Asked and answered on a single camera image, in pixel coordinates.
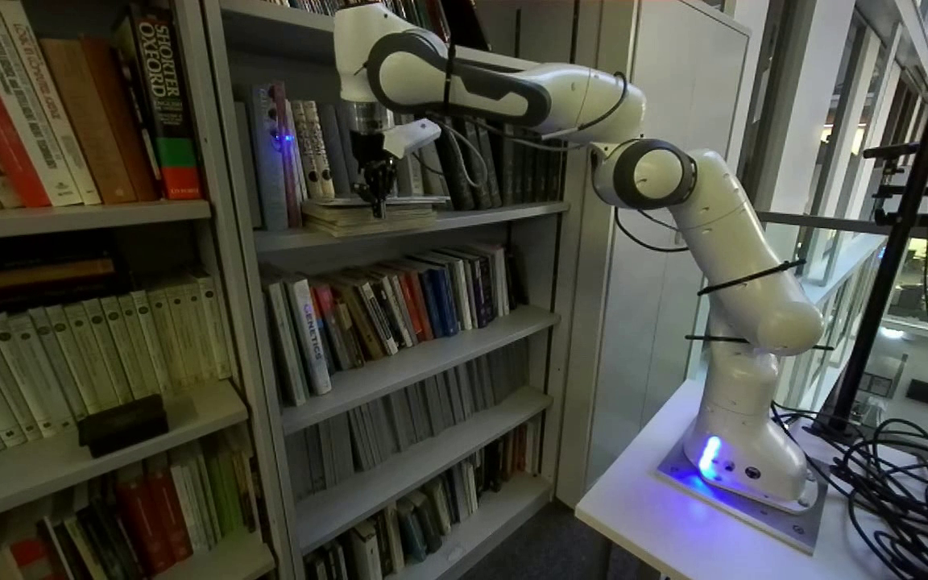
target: black cable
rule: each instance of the black cable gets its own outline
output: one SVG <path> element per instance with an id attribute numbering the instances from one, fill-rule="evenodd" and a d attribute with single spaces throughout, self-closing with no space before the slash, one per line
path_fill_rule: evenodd
<path id="1" fill-rule="evenodd" d="M 619 213 L 615 213 L 615 230 L 621 230 L 621 237 L 625 237 L 630 246 L 648 247 L 648 251 L 658 251 L 658 255 L 691 251 L 685 246 L 652 246 L 652 243 L 636 239 L 636 233 L 625 230 L 625 222 L 621 222 Z"/>
<path id="2" fill-rule="evenodd" d="M 596 118 L 589 118 L 589 123 L 584 123 L 579 126 L 579 131 L 585 131 L 589 126 L 599 126 L 599 123 L 605 123 L 621 104 L 625 104 L 625 97 L 629 97 L 629 80 L 625 80 L 625 74 L 621 70 L 615 70 L 615 79 L 619 79 L 619 84 L 621 84 L 621 92 L 619 92 L 619 100 L 603 112 L 603 115 L 596 115 Z"/>
<path id="3" fill-rule="evenodd" d="M 818 416 L 773 404 L 773 423 L 791 435 L 792 423 Z M 910 420 L 886 420 L 873 433 L 831 440 L 831 464 L 808 457 L 816 475 L 847 501 L 847 522 L 894 578 L 928 580 L 928 433 Z M 881 449 L 898 449 L 910 461 L 886 461 Z"/>

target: gray metal bookshelf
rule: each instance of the gray metal bookshelf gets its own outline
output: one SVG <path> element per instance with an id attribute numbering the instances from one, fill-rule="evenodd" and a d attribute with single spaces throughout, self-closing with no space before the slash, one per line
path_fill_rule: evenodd
<path id="1" fill-rule="evenodd" d="M 371 362 L 359 372 L 331 376 L 331 394 L 311 396 L 310 406 L 289 406 L 284 412 L 284 433 L 310 430 L 322 420 L 381 400 L 394 390 L 418 384 L 438 372 L 456 369 L 481 354 L 526 342 L 555 327 L 556 317 L 542 309 L 514 309 L 488 329 L 461 331 L 454 339 L 423 342 L 396 357 Z"/>
<path id="2" fill-rule="evenodd" d="M 199 92 L 212 94 L 219 104 L 212 112 L 212 137 L 208 143 L 222 143 L 222 156 L 207 161 L 208 167 L 222 167 L 232 195 L 227 198 L 229 206 L 216 211 L 219 222 L 232 213 L 236 230 L 227 243 L 227 251 L 242 251 L 242 275 L 238 283 L 242 307 L 236 320 L 236 342 L 238 354 L 250 362 L 250 375 L 244 375 L 244 394 L 257 404 L 253 412 L 263 416 L 253 427 L 271 430 L 257 433 L 257 446 L 263 457 L 263 496 L 271 522 L 284 522 L 289 531 L 286 542 L 275 538 L 277 578 L 304 574 L 304 556 L 318 548 L 322 542 L 335 538 L 338 531 L 352 529 L 353 522 L 367 518 L 373 507 L 385 507 L 427 477 L 449 472 L 461 457 L 481 451 L 483 446 L 497 441 L 514 427 L 526 427 L 536 416 L 546 416 L 546 446 L 542 446 L 542 477 L 507 483 L 503 493 L 489 493 L 488 510 L 465 522 L 449 542 L 450 548 L 440 550 L 435 561 L 415 572 L 440 572 L 456 568 L 481 556 L 483 546 L 503 538 L 514 522 L 533 516 L 547 496 L 555 496 L 555 457 L 547 457 L 556 441 L 562 416 L 562 382 L 556 388 L 547 382 L 555 327 L 562 317 L 555 304 L 562 297 L 556 283 L 569 281 L 569 268 L 562 268 L 562 222 L 569 215 L 567 203 L 522 203 L 522 206 L 497 206 L 497 211 L 466 211 L 466 213 L 438 213 L 432 222 L 414 227 L 364 227 L 353 233 L 253 233 L 250 213 L 250 179 L 253 170 L 249 161 L 250 156 L 238 148 L 238 107 L 236 94 L 249 84 L 271 84 L 284 80 L 296 86 L 296 97 L 335 100 L 338 79 L 335 79 L 335 56 L 331 56 L 331 16 L 250 5 L 250 0 L 204 0 L 204 37 L 208 52 L 208 84 L 204 80 Z M 530 68 L 519 57 L 489 57 L 492 68 Z M 359 372 L 335 375 L 335 388 L 324 396 L 310 400 L 307 406 L 293 409 L 284 406 L 277 394 L 275 375 L 275 346 L 269 329 L 269 297 L 261 281 L 261 266 L 281 266 L 289 271 L 317 275 L 317 271 L 338 271 L 340 266 L 367 266 L 367 258 L 394 258 L 438 247 L 438 246 L 466 246 L 466 243 L 511 243 L 522 258 L 522 287 L 530 292 L 530 307 L 514 309 L 511 317 L 475 329 L 454 339 L 438 339 L 424 346 L 414 346 L 387 362 L 371 362 Z M 390 396 L 423 376 L 438 372 L 456 369 L 465 362 L 492 354 L 508 346 L 526 342 L 526 384 L 530 390 L 503 400 L 492 409 L 470 416 L 466 423 L 418 441 L 387 464 L 376 464 L 335 490 L 311 493 L 296 501 L 293 496 L 293 472 L 296 464 L 286 461 L 286 435 L 310 430 L 322 420 L 338 412 L 359 409 L 376 396 Z"/>
<path id="3" fill-rule="evenodd" d="M 86 230 L 132 230 L 150 222 L 204 222 L 207 200 L 188 203 L 128 203 L 128 206 L 55 206 L 55 211 L 0 211 L 0 239 L 86 233 Z"/>
<path id="4" fill-rule="evenodd" d="M 461 464 L 466 454 L 488 449 L 501 435 L 536 420 L 550 400 L 538 390 L 514 390 L 501 406 L 475 412 L 466 423 L 418 441 L 396 457 L 353 475 L 352 479 L 296 503 L 296 538 L 304 550 L 311 550 L 353 522 L 367 518 L 381 507 L 414 493 L 440 472 Z"/>
<path id="5" fill-rule="evenodd" d="M 331 247 L 331 246 L 353 246 L 353 243 L 376 243 L 376 239 L 404 239 L 404 237 L 432 237 L 432 233 L 454 233 L 454 230 L 481 230 L 481 227 L 503 227 L 522 219 L 546 219 L 562 215 L 567 203 L 519 203 L 519 206 L 497 206 L 497 211 L 461 211 L 461 213 L 438 213 L 432 222 L 414 227 L 361 227 L 352 233 L 257 233 L 261 255 L 281 251 L 307 251 L 307 247 Z"/>

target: white robotic arm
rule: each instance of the white robotic arm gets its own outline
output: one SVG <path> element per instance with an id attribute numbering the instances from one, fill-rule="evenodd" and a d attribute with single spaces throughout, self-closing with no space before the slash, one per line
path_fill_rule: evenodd
<path id="1" fill-rule="evenodd" d="M 822 317 L 763 243 L 748 195 L 719 156 L 643 140 L 643 94 L 621 79 L 576 66 L 489 68 L 450 56 L 438 37 L 381 5 L 335 14 L 335 66 L 348 104 L 450 110 L 579 143 L 592 148 L 603 203 L 667 206 L 710 277 L 713 334 L 726 339 L 710 342 L 705 396 L 684 435 L 685 457 L 713 488 L 799 510 L 804 457 L 770 423 L 770 400 L 777 354 L 808 350 Z"/>

